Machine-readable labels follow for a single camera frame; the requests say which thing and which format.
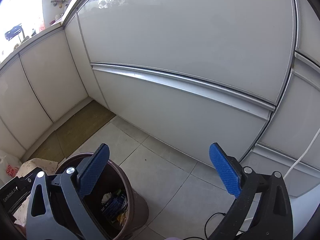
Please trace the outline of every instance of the trash bin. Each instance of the trash bin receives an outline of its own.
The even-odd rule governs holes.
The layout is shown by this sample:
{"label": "trash bin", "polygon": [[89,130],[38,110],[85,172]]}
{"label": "trash bin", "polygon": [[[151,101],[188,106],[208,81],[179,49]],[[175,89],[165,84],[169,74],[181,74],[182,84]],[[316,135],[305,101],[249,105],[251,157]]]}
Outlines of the trash bin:
{"label": "trash bin", "polygon": [[[55,174],[63,173],[68,167],[78,166],[83,158],[90,157],[91,155],[93,153],[80,153],[70,157],[57,168]],[[111,225],[101,212],[101,199],[103,195],[118,189],[125,190],[128,201],[127,218],[122,228]],[[108,161],[91,194],[85,196],[83,200],[89,215],[96,222],[96,225],[114,240],[129,239],[135,230],[141,228],[147,222],[149,217],[147,202],[131,187],[124,171],[112,160]],[[67,209],[63,208],[63,201],[57,200],[57,204],[60,206],[64,220],[68,220],[69,214],[68,212],[64,212]],[[72,229],[77,231],[74,221],[69,221],[68,226],[73,227]]]}

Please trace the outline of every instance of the wall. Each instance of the wall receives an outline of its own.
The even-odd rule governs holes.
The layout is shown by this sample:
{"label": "wall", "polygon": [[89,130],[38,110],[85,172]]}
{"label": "wall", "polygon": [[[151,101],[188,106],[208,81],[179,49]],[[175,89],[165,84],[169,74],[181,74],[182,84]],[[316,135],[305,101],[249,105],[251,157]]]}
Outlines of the wall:
{"label": "wall", "polygon": [[43,18],[44,18],[44,25],[46,28],[50,26],[50,22],[54,20],[54,17],[57,14],[61,14],[65,12],[65,5],[70,3],[71,0],[68,2],[64,2],[62,4],[62,8],[59,8],[59,4],[57,6],[53,6],[51,0],[42,0],[42,8],[43,8]]}

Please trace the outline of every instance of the cabinet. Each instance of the cabinet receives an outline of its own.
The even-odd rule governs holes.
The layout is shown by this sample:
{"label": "cabinet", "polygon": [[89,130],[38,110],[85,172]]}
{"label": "cabinet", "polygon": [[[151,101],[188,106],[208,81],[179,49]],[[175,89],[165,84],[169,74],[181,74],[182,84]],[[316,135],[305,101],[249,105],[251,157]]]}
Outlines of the cabinet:
{"label": "cabinet", "polygon": [[78,15],[91,62],[179,73],[275,104],[289,72],[293,0],[89,0]]}
{"label": "cabinet", "polygon": [[320,65],[320,21],[307,0],[297,0],[298,37],[296,50]]}
{"label": "cabinet", "polygon": [[[249,166],[257,173],[271,175],[279,171],[282,176],[286,174],[295,160],[280,152],[260,144],[244,158],[241,165]],[[299,197],[320,183],[320,171],[303,163],[298,163],[284,180],[288,193]]]}
{"label": "cabinet", "polygon": [[77,15],[75,15],[68,23],[65,28],[65,33],[72,58],[88,95],[103,106],[107,107],[85,51]]}
{"label": "cabinet", "polygon": [[[18,57],[8,63],[0,73],[0,117],[25,149],[52,124],[33,93]],[[8,149],[8,153],[22,157],[24,150],[4,130],[1,122],[0,128],[4,138],[8,140],[6,143],[12,146],[9,148],[8,144],[3,144],[4,148]]]}
{"label": "cabinet", "polygon": [[147,69],[93,69],[111,111],[208,165],[213,142],[239,160],[269,120],[269,109],[225,87]]}
{"label": "cabinet", "polygon": [[[298,159],[320,127],[320,68],[295,54],[287,88],[260,142]],[[320,168],[320,137],[303,161]]]}
{"label": "cabinet", "polygon": [[20,58],[37,98],[53,122],[88,96],[64,30],[32,46]]}

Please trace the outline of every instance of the floor tile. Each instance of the floor tile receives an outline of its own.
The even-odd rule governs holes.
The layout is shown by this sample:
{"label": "floor tile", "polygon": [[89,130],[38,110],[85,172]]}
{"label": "floor tile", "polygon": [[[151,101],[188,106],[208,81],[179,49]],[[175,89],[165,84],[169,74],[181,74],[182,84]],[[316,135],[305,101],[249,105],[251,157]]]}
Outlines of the floor tile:
{"label": "floor tile", "polygon": [[113,112],[94,100],[87,104],[56,131],[63,155],[68,158],[114,116]]}
{"label": "floor tile", "polygon": [[159,141],[152,136],[149,136],[142,143],[142,145],[189,173],[197,163],[195,159],[189,157],[188,155],[185,155],[184,153],[176,150],[175,148],[172,148],[171,146],[163,143],[162,141]]}
{"label": "floor tile", "polygon": [[256,194],[254,195],[253,201],[259,202],[260,197],[261,197],[261,193],[256,193]]}
{"label": "floor tile", "polygon": [[170,201],[188,173],[140,145],[121,165],[132,187],[147,201],[150,223]]}
{"label": "floor tile", "polygon": [[192,175],[196,176],[199,179],[202,179],[212,185],[215,185],[219,188],[227,190],[224,186],[217,170],[211,166],[208,166],[204,163],[198,162],[191,172]]}
{"label": "floor tile", "polygon": [[155,231],[146,227],[140,234],[138,234],[135,240],[164,240],[164,237],[157,234]]}
{"label": "floor tile", "polygon": [[240,230],[242,230],[242,231],[247,231],[248,230],[248,228],[249,228],[249,226],[251,224],[252,218],[253,218],[256,210],[257,210],[257,207],[258,207],[258,202],[253,201],[252,204],[251,204],[251,207],[249,209],[249,212],[248,212],[248,214],[247,214],[247,216],[245,218],[245,219],[248,219],[248,220],[244,220]]}
{"label": "floor tile", "polygon": [[138,234],[141,233],[146,228],[145,225],[143,225],[141,228],[133,232],[133,236],[129,238],[129,240],[133,240]]}
{"label": "floor tile", "polygon": [[133,124],[130,124],[119,116],[117,116],[112,121],[112,123],[139,143],[142,143],[148,137],[147,133],[135,127]]}
{"label": "floor tile", "polygon": [[56,132],[53,132],[49,137],[35,150],[29,160],[40,158],[49,161],[61,162],[64,158]]}
{"label": "floor tile", "polygon": [[[164,237],[205,238],[207,219],[215,212],[226,213],[234,199],[227,191],[190,175],[149,227]],[[218,214],[209,221],[208,235],[222,219],[223,216]]]}
{"label": "floor tile", "polygon": [[70,157],[72,157],[72,156],[74,156],[74,155],[77,155],[77,154],[79,154],[79,153],[80,153],[80,150],[77,149],[77,150],[75,150],[68,158],[70,158]]}
{"label": "floor tile", "polygon": [[101,143],[110,148],[110,159],[120,165],[139,145],[136,140],[122,132],[112,123],[100,129],[81,147],[80,152],[95,152]]}

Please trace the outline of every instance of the trash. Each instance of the trash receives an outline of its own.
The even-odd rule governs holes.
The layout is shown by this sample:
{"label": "trash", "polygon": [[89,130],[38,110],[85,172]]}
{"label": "trash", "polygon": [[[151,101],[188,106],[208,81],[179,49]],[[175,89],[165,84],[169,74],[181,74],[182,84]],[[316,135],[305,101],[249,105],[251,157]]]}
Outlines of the trash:
{"label": "trash", "polygon": [[20,167],[17,157],[0,150],[0,187],[13,179]]}
{"label": "trash", "polygon": [[128,215],[128,211],[123,212],[123,213],[121,213],[121,214],[119,214],[119,215],[117,216],[117,221],[119,222],[119,224],[120,224],[121,227],[124,226],[124,224],[125,224],[125,222],[126,222],[126,220],[127,220],[127,215]]}
{"label": "trash", "polygon": [[[69,167],[77,167],[84,158],[91,156],[92,153],[72,156],[59,166],[56,174],[63,173]],[[117,196],[119,189],[125,193],[127,204],[123,210],[119,209],[119,214],[117,214],[113,220],[114,223],[112,223],[102,214],[101,209],[106,203],[101,204],[101,200],[103,195],[109,192]],[[149,209],[147,202],[132,188],[127,175],[112,160],[108,161],[91,194],[85,196],[83,202],[88,208],[88,213],[96,219],[96,222],[101,227],[101,231],[109,235],[110,239],[127,239],[127,236],[143,227],[148,220]],[[69,213],[67,210],[63,209],[62,212],[66,216],[66,221],[72,223],[72,220],[68,220]],[[117,217],[122,213],[125,213],[126,218],[122,219],[123,225],[120,225]]]}
{"label": "trash", "polygon": [[110,198],[106,201],[101,209],[101,212],[111,225],[118,221],[121,227],[123,227],[126,221],[127,204],[128,202],[125,191],[119,189],[111,194]]}
{"label": "trash", "polygon": [[101,200],[101,204],[105,204],[111,198],[111,196],[112,196],[111,192],[104,194]]}

